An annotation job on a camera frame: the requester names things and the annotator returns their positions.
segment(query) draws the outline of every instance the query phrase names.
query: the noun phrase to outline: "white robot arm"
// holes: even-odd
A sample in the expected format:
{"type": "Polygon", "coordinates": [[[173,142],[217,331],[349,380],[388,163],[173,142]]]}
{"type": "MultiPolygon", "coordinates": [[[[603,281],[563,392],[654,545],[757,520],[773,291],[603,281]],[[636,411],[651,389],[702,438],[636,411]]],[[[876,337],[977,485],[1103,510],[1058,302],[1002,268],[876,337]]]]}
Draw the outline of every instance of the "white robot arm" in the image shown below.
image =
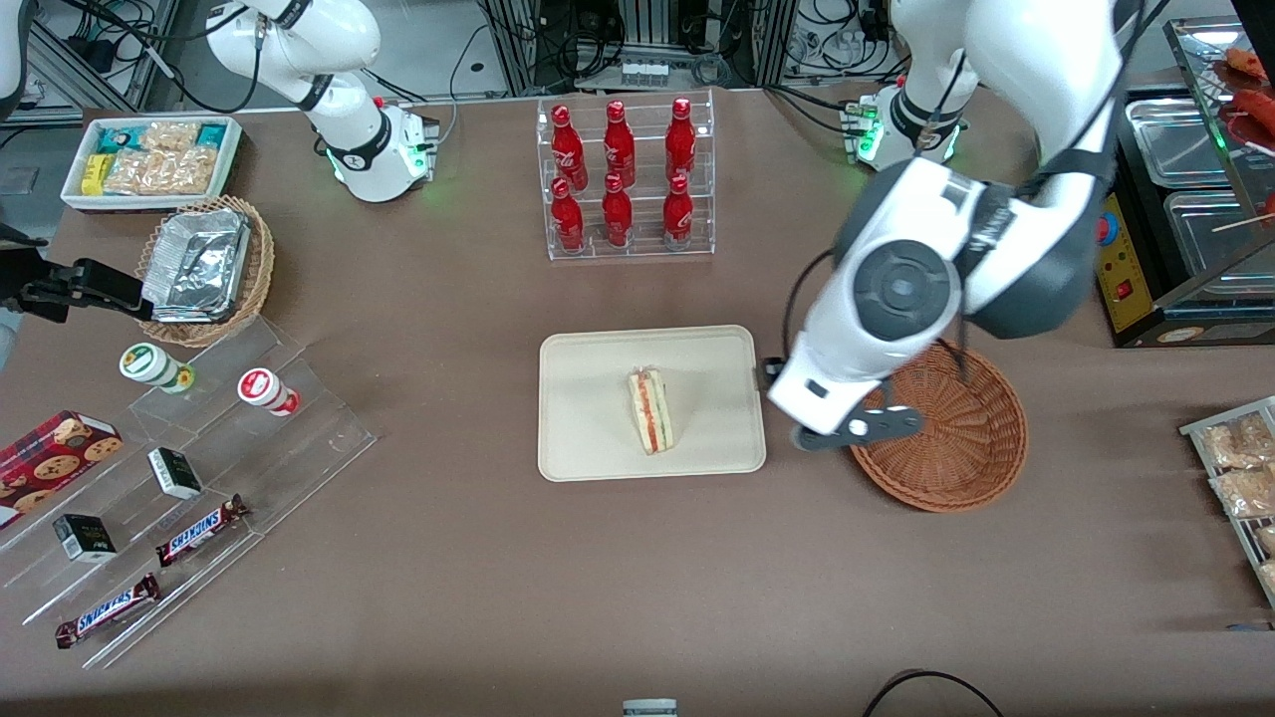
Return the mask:
{"type": "Polygon", "coordinates": [[[27,33],[34,0],[0,0],[0,120],[18,108],[27,84],[27,33]]]}
{"type": "Polygon", "coordinates": [[[901,416],[915,430],[914,412],[859,403],[958,313],[998,338],[1033,336],[1071,316],[1093,282],[1121,68],[1109,0],[894,0],[892,9],[914,52],[907,92],[891,101],[899,134],[910,135],[907,158],[873,177],[841,227],[833,278],[769,394],[805,426],[797,441],[807,449],[907,435],[891,426],[901,416]],[[979,77],[1037,131],[1049,172],[1030,202],[913,158],[915,138],[950,137],[979,77]],[[949,85],[940,125],[927,128],[949,85]]]}
{"type": "MultiPolygon", "coordinates": [[[[213,28],[245,4],[213,8],[213,28]]],[[[380,107],[353,74],[376,60],[381,32],[358,0],[252,0],[208,36],[231,71],[259,78],[300,107],[328,144],[337,177],[365,202],[386,202],[433,175],[437,126],[380,107]]]]}

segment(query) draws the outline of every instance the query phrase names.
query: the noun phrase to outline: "white tray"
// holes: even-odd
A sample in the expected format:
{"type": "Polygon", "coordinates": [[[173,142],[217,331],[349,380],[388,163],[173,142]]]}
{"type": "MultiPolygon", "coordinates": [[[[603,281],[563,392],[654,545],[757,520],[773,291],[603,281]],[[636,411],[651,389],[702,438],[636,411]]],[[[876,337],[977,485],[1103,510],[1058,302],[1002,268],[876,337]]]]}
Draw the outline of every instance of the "white tray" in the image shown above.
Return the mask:
{"type": "Polygon", "coordinates": [[[752,334],[694,327],[556,334],[541,344],[541,475],[556,482],[751,473],[766,462],[752,334]],[[672,449],[646,455],[629,374],[664,376],[672,449]]]}
{"type": "Polygon", "coordinates": [[[242,134],[240,124],[224,115],[153,115],[93,120],[84,128],[84,137],[80,138],[75,159],[71,162],[71,168],[66,172],[66,181],[62,182],[62,202],[68,207],[82,212],[145,212],[153,209],[176,209],[196,202],[215,199],[222,195],[226,180],[229,179],[231,166],[235,163],[235,152],[238,149],[240,134],[242,134]],[[88,163],[89,156],[97,149],[102,133],[110,129],[135,128],[153,121],[226,125],[226,135],[222,137],[222,144],[217,149],[217,163],[213,165],[213,176],[208,181],[208,191],[203,194],[164,194],[156,196],[113,194],[89,196],[80,194],[80,180],[84,179],[84,166],[88,163]]]}

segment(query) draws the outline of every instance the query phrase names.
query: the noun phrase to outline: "snack package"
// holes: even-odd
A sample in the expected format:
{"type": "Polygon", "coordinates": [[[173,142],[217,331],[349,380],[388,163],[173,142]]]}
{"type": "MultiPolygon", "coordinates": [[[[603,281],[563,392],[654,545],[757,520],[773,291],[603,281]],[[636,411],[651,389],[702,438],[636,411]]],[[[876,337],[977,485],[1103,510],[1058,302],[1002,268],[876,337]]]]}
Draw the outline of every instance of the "snack package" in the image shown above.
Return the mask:
{"type": "Polygon", "coordinates": [[[0,528],[124,445],[110,424],[62,411],[0,449],[0,528]]]}
{"type": "Polygon", "coordinates": [[[1266,468],[1228,471],[1218,477],[1218,498],[1235,518],[1275,515],[1275,478],[1266,468]]]}
{"type": "Polygon", "coordinates": [[[102,184],[111,174],[115,165],[115,154],[89,154],[84,162],[84,176],[80,177],[80,194],[85,196],[101,196],[102,184]]]}
{"type": "Polygon", "coordinates": [[[1235,420],[1234,431],[1239,440],[1235,448],[1244,455],[1265,461],[1275,461],[1275,436],[1261,413],[1253,412],[1235,420]]]}
{"type": "Polygon", "coordinates": [[[147,128],[117,128],[102,133],[102,139],[97,143],[98,154],[115,154],[121,149],[142,149],[142,135],[147,128]]]}
{"type": "Polygon", "coordinates": [[[1275,526],[1266,526],[1257,529],[1257,542],[1262,543],[1266,555],[1275,558],[1275,526]]]}
{"type": "Polygon", "coordinates": [[[1213,464],[1219,468],[1256,468],[1262,464],[1261,458],[1239,449],[1239,441],[1230,424],[1209,426],[1200,431],[1200,443],[1211,457],[1213,464]]]}
{"type": "Polygon", "coordinates": [[[217,149],[203,144],[182,153],[170,179],[166,194],[203,194],[213,181],[217,167],[217,149]]]}
{"type": "Polygon", "coordinates": [[[199,128],[199,140],[198,144],[203,147],[212,147],[213,149],[222,148],[222,139],[226,137],[226,125],[204,125],[199,128]]]}
{"type": "Polygon", "coordinates": [[[195,145],[199,126],[195,122],[150,122],[139,142],[145,149],[185,152],[195,145]]]}
{"type": "Polygon", "coordinates": [[[102,191],[130,196],[142,194],[142,176],[145,174],[149,154],[138,149],[120,149],[115,154],[111,172],[102,182],[102,191]]]}
{"type": "Polygon", "coordinates": [[[1275,560],[1267,560],[1258,565],[1257,577],[1261,578],[1266,589],[1275,592],[1275,560]]]}

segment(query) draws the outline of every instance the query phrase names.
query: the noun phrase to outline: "food packet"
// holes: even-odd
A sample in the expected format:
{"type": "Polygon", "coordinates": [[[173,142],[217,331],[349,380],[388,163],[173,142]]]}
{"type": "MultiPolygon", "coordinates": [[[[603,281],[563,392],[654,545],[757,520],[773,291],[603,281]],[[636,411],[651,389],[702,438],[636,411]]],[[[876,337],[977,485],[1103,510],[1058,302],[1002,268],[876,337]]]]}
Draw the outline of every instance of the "food packet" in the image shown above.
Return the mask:
{"type": "Polygon", "coordinates": [[[84,162],[84,176],[80,177],[80,194],[85,196],[99,196],[102,184],[111,174],[111,165],[115,163],[115,154],[89,154],[84,162]]]}
{"type": "Polygon", "coordinates": [[[145,131],[145,126],[107,129],[97,142],[97,154],[115,154],[121,149],[144,149],[142,135],[145,131]]]}
{"type": "Polygon", "coordinates": [[[139,152],[136,149],[120,149],[115,154],[111,172],[106,175],[106,181],[102,182],[102,191],[105,194],[125,194],[130,196],[142,194],[142,176],[147,171],[149,154],[149,152],[139,152]]]}
{"type": "Polygon", "coordinates": [[[150,122],[142,134],[142,147],[185,152],[194,147],[199,126],[196,122],[150,122]]]}
{"type": "Polygon", "coordinates": [[[1262,459],[1250,455],[1239,449],[1235,431],[1230,424],[1209,426],[1200,431],[1200,443],[1213,464],[1223,468],[1256,468],[1262,464],[1262,459]]]}
{"type": "Polygon", "coordinates": [[[213,180],[217,149],[196,144],[181,154],[170,177],[168,194],[203,194],[213,180]]]}
{"type": "Polygon", "coordinates": [[[1257,577],[1262,579],[1266,589],[1275,593],[1275,560],[1267,560],[1257,566],[1257,577]]]}
{"type": "Polygon", "coordinates": [[[1257,542],[1262,543],[1266,555],[1275,556],[1275,526],[1257,529],[1257,542]]]}
{"type": "Polygon", "coordinates": [[[1234,431],[1239,453],[1265,461],[1275,461],[1275,436],[1261,413],[1253,412],[1235,420],[1234,431]]]}
{"type": "Polygon", "coordinates": [[[1235,518],[1275,515],[1275,478],[1267,468],[1228,471],[1218,477],[1218,498],[1235,518]]]}

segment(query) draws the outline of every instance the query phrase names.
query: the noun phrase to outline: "brown table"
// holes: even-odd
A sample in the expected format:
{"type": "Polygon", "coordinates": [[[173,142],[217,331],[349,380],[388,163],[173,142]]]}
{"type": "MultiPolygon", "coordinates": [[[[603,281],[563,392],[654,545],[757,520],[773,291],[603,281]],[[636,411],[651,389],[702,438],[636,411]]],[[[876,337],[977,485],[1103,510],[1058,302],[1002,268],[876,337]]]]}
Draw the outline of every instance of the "brown table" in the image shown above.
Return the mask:
{"type": "MultiPolygon", "coordinates": [[[[752,475],[538,475],[546,337],[737,323],[771,355],[792,279],[867,180],[760,92],[717,101],[718,254],[638,267],[550,265],[532,102],[465,106],[437,181],[385,205],[333,181],[300,114],[244,115],[233,191],[278,242],[266,315],[385,438],[110,670],[0,602],[0,713],[598,716],[668,695],[688,717],[858,714],[922,666],[1009,714],[1270,714],[1275,635],[1221,629],[1269,612],[1176,431],[1272,393],[1270,348],[1116,351],[1096,302],[1039,338],[975,332],[1031,452],[972,514],[918,513],[847,455],[796,450],[769,403],[752,475]]],[[[969,116],[956,165],[1021,177],[1021,122],[983,92],[969,116]]],[[[154,221],[68,211],[54,256],[131,267],[154,221]]],[[[117,412],[140,387],[113,364],[139,337],[103,311],[28,320],[0,438],[117,412]]]]}

